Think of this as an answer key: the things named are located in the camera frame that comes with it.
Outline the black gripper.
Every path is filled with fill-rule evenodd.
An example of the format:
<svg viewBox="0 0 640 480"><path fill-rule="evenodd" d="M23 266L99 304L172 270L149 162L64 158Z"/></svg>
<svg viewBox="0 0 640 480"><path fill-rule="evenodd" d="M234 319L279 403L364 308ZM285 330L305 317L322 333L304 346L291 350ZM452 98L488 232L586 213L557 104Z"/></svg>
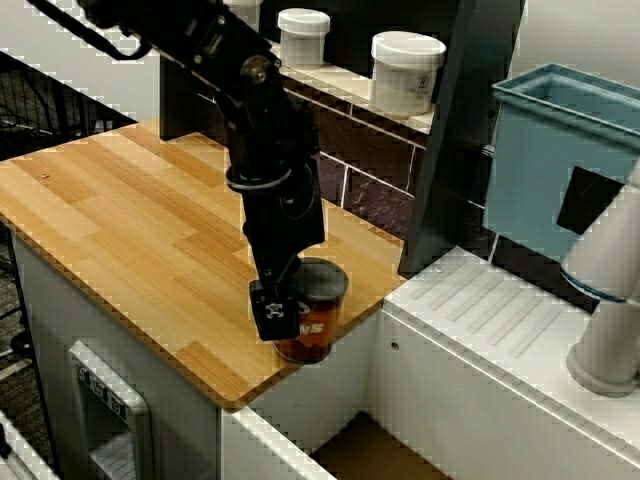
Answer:
<svg viewBox="0 0 640 480"><path fill-rule="evenodd" d="M298 294L291 274L297 255L325 240L317 169L306 163L277 187L244 192L242 202L243 233L261 281L249 283L259 338L296 338L300 333Z"/></svg>

